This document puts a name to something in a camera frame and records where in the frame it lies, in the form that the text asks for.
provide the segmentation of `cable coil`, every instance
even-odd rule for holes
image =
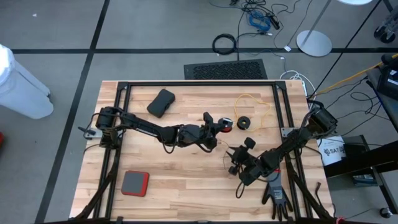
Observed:
[[[227,39],[229,39],[230,41],[232,41],[232,43],[234,44],[233,47],[232,47],[230,50],[227,50],[227,51],[224,51],[224,52],[223,52],[223,51],[220,51],[220,50],[218,50],[218,49],[216,49],[216,41],[217,41],[218,39],[220,39],[220,38],[227,38]],[[218,36],[213,40],[212,48],[213,48],[214,53],[218,53],[218,54],[220,54],[220,55],[229,55],[229,54],[231,54],[231,53],[234,53],[234,52],[235,52],[235,49],[236,49],[236,40],[235,40],[235,37],[232,36],[231,34],[220,34],[220,35],[218,35]]]

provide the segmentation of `white round base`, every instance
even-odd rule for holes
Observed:
[[[296,43],[300,50],[307,55],[322,57],[331,52],[331,41],[328,36],[313,30],[307,41],[302,45],[309,30],[305,30],[297,36]]]
[[[371,2],[372,0],[337,0],[337,1],[344,4],[350,4],[352,6],[362,6]]]

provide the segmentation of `black eraser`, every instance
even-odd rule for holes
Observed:
[[[124,195],[143,197],[147,192],[149,173],[140,171],[126,171],[121,192]]]
[[[156,98],[149,104],[147,110],[157,118],[161,118],[169,106],[174,102],[175,95],[165,89],[161,90]]]

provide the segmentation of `blue cable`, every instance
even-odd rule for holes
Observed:
[[[269,17],[264,16],[262,12],[253,10],[251,13],[247,14],[248,24],[257,28],[261,32],[268,32],[271,28],[271,20]]]
[[[210,0],[208,0],[208,2],[210,5],[222,9],[242,9],[242,7],[237,6],[218,6],[216,4],[213,4]],[[271,28],[271,21],[269,17],[264,16],[262,12],[259,12],[257,10],[247,12],[246,18],[248,20],[248,24],[255,27],[259,32],[268,32]]]

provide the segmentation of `sticker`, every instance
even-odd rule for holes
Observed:
[[[285,49],[287,52],[290,52],[290,51],[292,50],[288,45],[286,45],[286,46],[284,47],[284,49]]]
[[[282,199],[283,198],[282,190],[273,190],[273,191],[274,191],[274,198],[275,199]]]
[[[319,151],[322,153],[322,162],[324,166],[338,162],[342,157],[346,156],[344,141],[340,136],[322,139]]]

